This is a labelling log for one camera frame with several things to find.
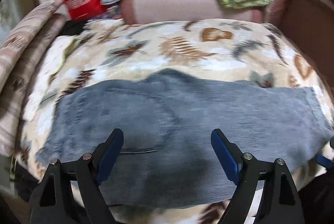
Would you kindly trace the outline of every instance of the black cloth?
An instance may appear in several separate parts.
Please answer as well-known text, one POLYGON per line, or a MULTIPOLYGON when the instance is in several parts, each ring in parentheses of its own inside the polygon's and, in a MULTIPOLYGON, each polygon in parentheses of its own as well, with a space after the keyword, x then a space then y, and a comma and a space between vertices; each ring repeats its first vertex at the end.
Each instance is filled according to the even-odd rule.
POLYGON ((21 199, 29 202, 32 191, 38 185, 38 180, 19 164, 15 170, 15 188, 21 199))
POLYGON ((334 168, 299 191, 305 224, 334 223, 334 168))
POLYGON ((86 20, 85 21, 68 20, 66 21, 65 26, 61 29, 58 36, 81 34, 81 32, 84 30, 85 24, 86 20))

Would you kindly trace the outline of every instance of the bed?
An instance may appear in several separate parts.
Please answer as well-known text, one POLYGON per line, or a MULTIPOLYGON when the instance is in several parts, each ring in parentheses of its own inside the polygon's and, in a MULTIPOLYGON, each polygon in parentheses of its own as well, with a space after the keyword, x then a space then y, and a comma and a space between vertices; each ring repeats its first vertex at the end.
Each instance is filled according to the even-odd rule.
MULTIPOLYGON (((0 126, 10 136, 18 134, 16 159, 38 180, 47 166, 36 154, 51 132, 61 97, 105 80, 143 80, 162 69, 199 79, 252 81, 263 89, 312 87, 328 125, 333 125, 328 85, 314 64, 270 23, 219 18, 128 25, 122 19, 95 20, 79 35, 56 37, 65 24, 65 19, 55 14, 59 5, 52 1, 37 7, 0 49, 2 57, 7 57, 2 64, 6 70, 0 75, 5 103, 0 126)), ((12 149, 13 141, 2 147, 2 153, 10 154, 12 149)), ((328 143, 320 153, 334 156, 328 143)), ((314 159, 307 160, 293 171, 297 189, 324 172, 314 159)), ((78 189, 72 189, 81 202, 78 189)), ((254 196, 249 223, 256 215, 261 191, 254 196)), ((125 205, 110 209, 115 219, 124 223, 205 224, 217 222, 227 205, 228 200, 222 200, 185 209, 125 205)))

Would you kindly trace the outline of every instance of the blue cloth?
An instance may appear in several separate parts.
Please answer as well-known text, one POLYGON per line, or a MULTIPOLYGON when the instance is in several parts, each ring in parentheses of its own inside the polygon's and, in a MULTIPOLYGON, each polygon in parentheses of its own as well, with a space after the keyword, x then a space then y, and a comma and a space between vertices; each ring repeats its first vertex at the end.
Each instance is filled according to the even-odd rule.
POLYGON ((235 185, 210 143, 215 128, 258 160, 284 159, 291 172, 333 136, 311 88, 264 89, 166 69, 62 97, 37 160, 77 160, 114 128, 124 132, 124 145, 102 195, 108 205, 156 208, 231 198, 235 185))

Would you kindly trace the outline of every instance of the metal screw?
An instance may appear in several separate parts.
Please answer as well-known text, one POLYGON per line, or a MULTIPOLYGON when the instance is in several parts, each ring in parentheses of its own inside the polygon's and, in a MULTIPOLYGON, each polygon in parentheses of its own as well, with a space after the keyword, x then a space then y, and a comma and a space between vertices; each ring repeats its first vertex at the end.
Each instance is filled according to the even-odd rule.
POLYGON ((280 165, 284 165, 284 160, 281 159, 281 158, 278 158, 278 159, 276 160, 276 162, 277 162, 278 164, 280 164, 280 165))
POLYGON ((57 158, 53 158, 51 161, 50 161, 50 164, 51 165, 55 165, 58 163, 58 159, 57 158))
POLYGON ((82 158, 83 158, 84 160, 89 160, 89 159, 91 158, 91 153, 85 153, 85 154, 82 156, 82 158))
POLYGON ((243 157, 244 157, 246 160, 250 160, 250 159, 253 158, 253 156, 252 156, 250 153, 245 153, 245 154, 243 155, 243 157))

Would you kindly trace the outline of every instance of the heart pattern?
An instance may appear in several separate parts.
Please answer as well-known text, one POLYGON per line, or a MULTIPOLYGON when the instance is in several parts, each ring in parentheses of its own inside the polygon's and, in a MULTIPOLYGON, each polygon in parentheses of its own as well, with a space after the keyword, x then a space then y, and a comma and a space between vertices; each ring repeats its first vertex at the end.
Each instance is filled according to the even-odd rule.
POLYGON ((295 61, 295 66, 298 69, 300 76, 303 78, 303 80, 307 79, 310 76, 310 74, 313 72, 313 67, 311 67, 305 61, 305 59, 299 54, 295 55, 294 61, 295 61))

